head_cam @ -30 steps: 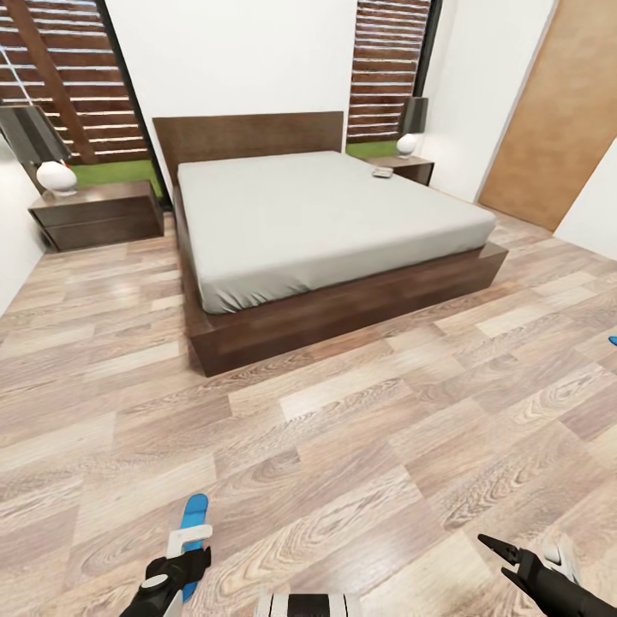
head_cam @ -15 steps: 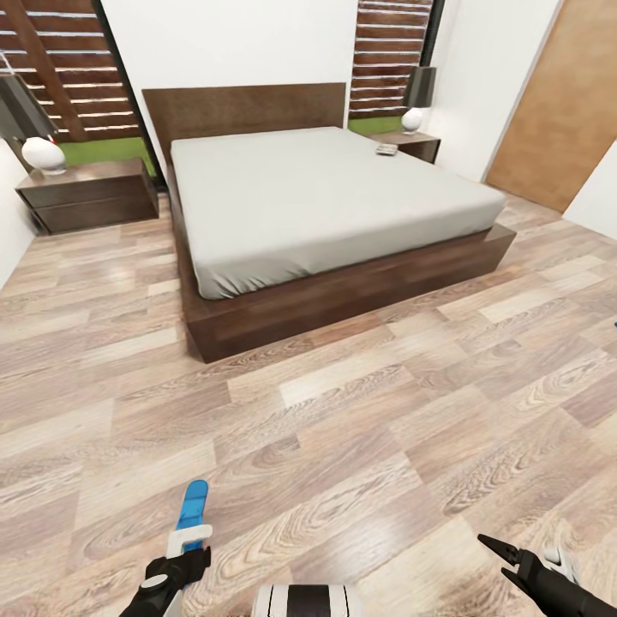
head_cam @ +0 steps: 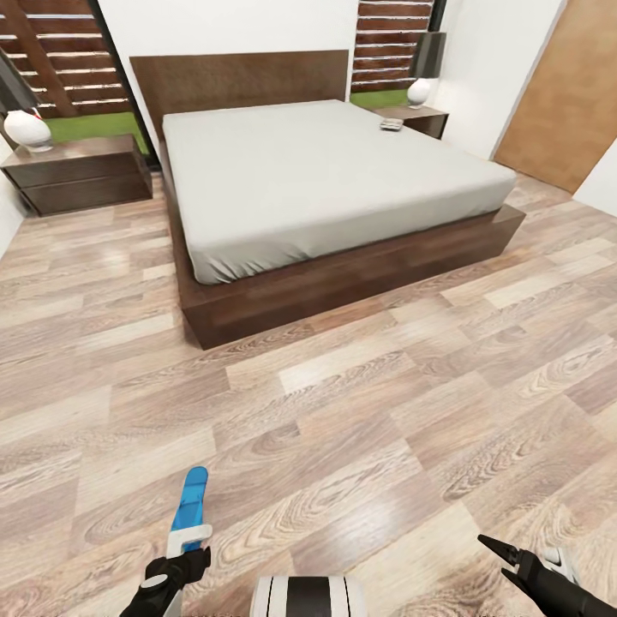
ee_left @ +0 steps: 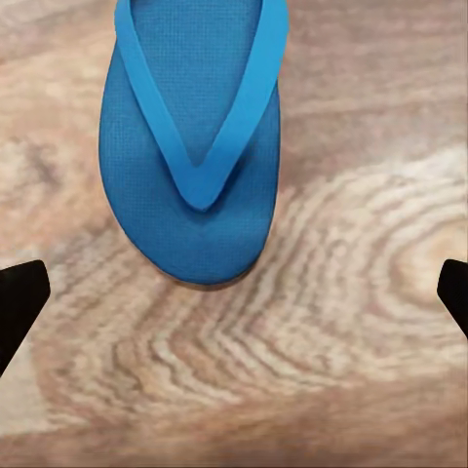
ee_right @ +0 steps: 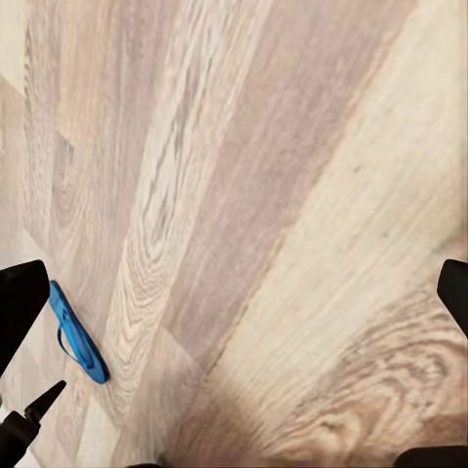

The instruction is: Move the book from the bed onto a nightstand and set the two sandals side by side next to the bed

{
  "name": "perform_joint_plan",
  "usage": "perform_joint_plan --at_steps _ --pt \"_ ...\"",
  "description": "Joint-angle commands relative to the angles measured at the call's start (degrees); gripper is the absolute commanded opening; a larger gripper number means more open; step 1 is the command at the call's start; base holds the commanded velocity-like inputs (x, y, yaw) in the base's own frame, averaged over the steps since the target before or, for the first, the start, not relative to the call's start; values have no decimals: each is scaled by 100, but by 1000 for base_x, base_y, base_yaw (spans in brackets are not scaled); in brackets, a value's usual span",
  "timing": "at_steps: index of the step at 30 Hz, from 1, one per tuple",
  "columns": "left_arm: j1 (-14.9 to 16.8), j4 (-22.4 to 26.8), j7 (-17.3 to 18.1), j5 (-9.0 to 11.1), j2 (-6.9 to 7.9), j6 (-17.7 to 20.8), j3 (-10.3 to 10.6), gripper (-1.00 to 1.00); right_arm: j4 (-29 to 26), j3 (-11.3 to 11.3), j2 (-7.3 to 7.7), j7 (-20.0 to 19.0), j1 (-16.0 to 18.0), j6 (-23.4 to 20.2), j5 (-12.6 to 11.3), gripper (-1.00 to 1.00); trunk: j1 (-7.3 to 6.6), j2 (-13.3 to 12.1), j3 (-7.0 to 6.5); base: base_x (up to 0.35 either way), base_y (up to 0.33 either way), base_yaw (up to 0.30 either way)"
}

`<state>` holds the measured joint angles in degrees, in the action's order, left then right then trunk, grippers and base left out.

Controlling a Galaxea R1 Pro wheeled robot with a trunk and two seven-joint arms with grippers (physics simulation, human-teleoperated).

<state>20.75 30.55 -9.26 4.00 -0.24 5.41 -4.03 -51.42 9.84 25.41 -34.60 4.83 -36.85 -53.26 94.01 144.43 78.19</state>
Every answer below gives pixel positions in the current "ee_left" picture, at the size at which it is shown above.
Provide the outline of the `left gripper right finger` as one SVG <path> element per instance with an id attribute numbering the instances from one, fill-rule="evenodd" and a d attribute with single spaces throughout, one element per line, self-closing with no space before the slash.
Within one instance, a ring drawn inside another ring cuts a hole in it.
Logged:
<path id="1" fill-rule="evenodd" d="M 446 259 L 437 294 L 468 338 L 468 263 Z"/>

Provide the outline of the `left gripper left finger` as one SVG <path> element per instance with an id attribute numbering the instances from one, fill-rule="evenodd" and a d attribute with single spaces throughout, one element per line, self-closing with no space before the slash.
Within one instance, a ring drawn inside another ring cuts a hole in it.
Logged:
<path id="1" fill-rule="evenodd" d="M 41 259 L 0 270 L 0 376 L 49 296 L 49 275 Z"/>

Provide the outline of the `sandal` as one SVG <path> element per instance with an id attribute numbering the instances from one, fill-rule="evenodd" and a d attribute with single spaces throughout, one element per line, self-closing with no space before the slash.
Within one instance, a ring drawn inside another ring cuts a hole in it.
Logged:
<path id="1" fill-rule="evenodd" d="M 271 230 L 287 0 L 117 0 L 98 158 L 129 239 L 158 268 L 242 275 Z"/>

